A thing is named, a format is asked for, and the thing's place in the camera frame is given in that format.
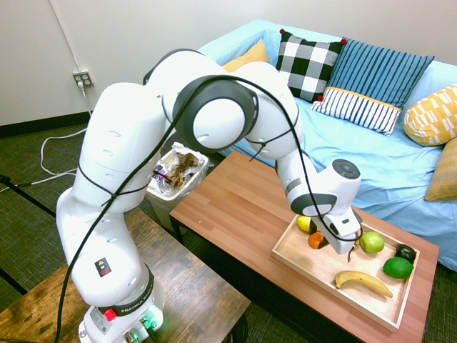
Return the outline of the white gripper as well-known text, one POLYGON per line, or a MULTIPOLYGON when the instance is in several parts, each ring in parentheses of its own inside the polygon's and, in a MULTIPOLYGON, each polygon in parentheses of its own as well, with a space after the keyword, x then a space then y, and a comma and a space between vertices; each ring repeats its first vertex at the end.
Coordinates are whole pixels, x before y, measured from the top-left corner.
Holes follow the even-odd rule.
MULTIPOLYGON (((337 254, 349 252, 353 244, 361 238, 363 230, 361 218, 352 207, 342 215, 326 215, 326 238, 323 238, 318 248, 322 249, 330 244, 337 254)), ((309 234, 318 231, 313 219, 310 220, 309 234)))

